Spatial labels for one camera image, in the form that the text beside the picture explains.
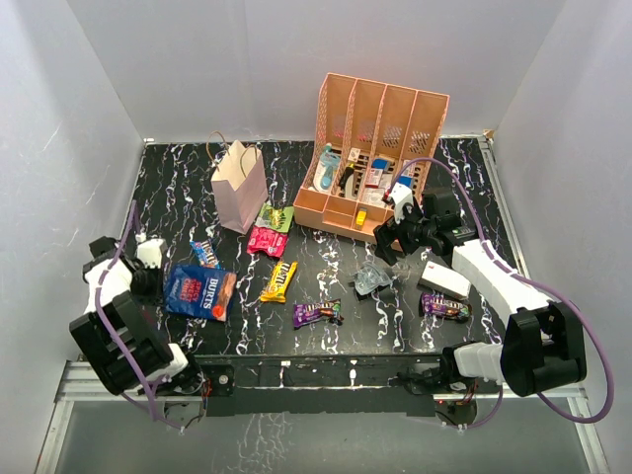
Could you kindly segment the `clear silver snack wrapper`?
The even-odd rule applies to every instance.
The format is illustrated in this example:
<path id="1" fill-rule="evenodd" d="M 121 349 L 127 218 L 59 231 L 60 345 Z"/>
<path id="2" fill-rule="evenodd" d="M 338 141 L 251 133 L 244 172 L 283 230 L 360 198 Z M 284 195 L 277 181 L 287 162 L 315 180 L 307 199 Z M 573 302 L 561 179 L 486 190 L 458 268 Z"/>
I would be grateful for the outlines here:
<path id="1" fill-rule="evenodd" d="M 375 262 L 364 262 L 354 274 L 351 286 L 358 300 L 369 297 L 391 285 L 394 276 L 391 271 L 384 270 Z"/>

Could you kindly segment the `pale pink paper bag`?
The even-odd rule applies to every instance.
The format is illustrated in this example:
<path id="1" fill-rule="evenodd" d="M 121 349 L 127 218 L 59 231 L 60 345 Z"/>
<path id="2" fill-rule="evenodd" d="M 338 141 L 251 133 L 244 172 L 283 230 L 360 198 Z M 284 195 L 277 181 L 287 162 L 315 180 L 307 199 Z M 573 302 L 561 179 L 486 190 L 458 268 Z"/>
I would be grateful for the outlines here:
<path id="1" fill-rule="evenodd" d="M 219 223 L 246 234 L 269 198 L 263 152 L 239 140 L 224 143 L 215 157 L 207 143 L 206 152 L 214 164 L 210 182 Z"/>

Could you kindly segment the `blue Burts chips bag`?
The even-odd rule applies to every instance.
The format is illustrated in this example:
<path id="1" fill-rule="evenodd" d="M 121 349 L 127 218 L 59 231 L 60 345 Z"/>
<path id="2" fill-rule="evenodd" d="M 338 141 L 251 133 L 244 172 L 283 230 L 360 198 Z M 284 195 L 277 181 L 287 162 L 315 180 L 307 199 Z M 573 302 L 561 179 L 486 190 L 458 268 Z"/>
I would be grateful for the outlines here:
<path id="1" fill-rule="evenodd" d="M 169 313 L 218 322 L 227 320 L 237 275 L 218 268 L 175 265 L 164 286 Z"/>

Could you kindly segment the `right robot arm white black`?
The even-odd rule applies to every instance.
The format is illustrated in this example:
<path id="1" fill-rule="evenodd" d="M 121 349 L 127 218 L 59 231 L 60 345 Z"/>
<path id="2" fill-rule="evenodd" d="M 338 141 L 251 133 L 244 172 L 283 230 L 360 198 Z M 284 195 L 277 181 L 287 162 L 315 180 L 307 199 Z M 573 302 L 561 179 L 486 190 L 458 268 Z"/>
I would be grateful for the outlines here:
<path id="1" fill-rule="evenodd" d="M 525 397 L 584 380 L 584 328 L 573 309 L 520 281 L 481 230 L 464 224 L 450 192 L 429 194 L 428 199 L 427 208 L 420 208 L 401 184 L 385 194 L 393 214 L 373 230 L 377 257 L 395 265 L 394 243 L 407 255 L 421 247 L 431 249 L 474 286 L 505 325 L 499 344 L 466 342 L 444 349 L 441 383 L 460 392 L 483 378 L 506 383 Z"/>

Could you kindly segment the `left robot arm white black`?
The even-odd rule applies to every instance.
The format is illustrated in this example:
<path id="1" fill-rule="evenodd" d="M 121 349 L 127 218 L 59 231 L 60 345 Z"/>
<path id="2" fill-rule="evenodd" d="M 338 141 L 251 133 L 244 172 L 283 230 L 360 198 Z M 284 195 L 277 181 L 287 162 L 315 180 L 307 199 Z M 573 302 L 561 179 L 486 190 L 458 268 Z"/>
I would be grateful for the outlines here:
<path id="1" fill-rule="evenodd" d="M 160 396 L 196 395 L 203 369 L 179 345 L 167 342 L 146 310 L 162 303 L 165 240 L 144 234 L 135 239 L 132 257 L 112 237 L 90 244 L 92 260 L 82 268 L 88 302 L 84 314 L 69 324 L 70 334 L 113 395 L 142 394 L 140 375 Z"/>

